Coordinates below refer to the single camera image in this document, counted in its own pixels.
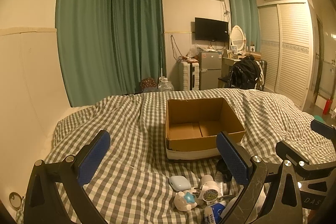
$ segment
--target green curtain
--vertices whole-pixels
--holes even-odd
[[[260,27],[257,0],[230,0],[231,26],[238,25],[246,35],[246,44],[260,52]]]
[[[122,94],[112,58],[111,0],[56,0],[55,26],[71,106]]]
[[[56,0],[55,26],[72,107],[134,93],[165,68],[161,0]]]
[[[165,70],[161,0],[112,0],[112,40],[122,90]]]

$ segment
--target plastic bag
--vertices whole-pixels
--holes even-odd
[[[147,93],[147,92],[158,92],[159,90],[156,87],[150,86],[148,88],[144,88],[142,93]]]
[[[192,58],[194,56],[198,55],[198,49],[197,45],[192,45],[189,49],[189,52],[187,54],[187,57]]]

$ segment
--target luggage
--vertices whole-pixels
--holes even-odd
[[[199,90],[199,63],[180,62],[180,90]]]

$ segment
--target gray and white checkered blanket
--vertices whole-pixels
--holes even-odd
[[[107,223],[200,223],[203,208],[180,212],[173,206],[172,175],[183,175],[192,186],[205,174],[214,175],[217,159],[170,163],[164,145],[168,99],[224,97],[246,129],[241,145],[266,162],[280,163],[275,145],[285,140],[312,164],[336,160],[331,141],[310,130],[313,117],[285,96],[257,90],[214,89],[111,96],[61,120],[54,132],[46,163],[76,154],[104,129],[111,147],[85,191]],[[62,184],[61,199],[72,221],[80,223]],[[231,183],[230,194],[239,187]],[[23,223],[23,209],[17,214]]]

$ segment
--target open cardboard box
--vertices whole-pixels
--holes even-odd
[[[239,143],[245,129],[224,98],[168,100],[165,141],[167,157],[193,160],[219,155],[216,136],[226,131]]]

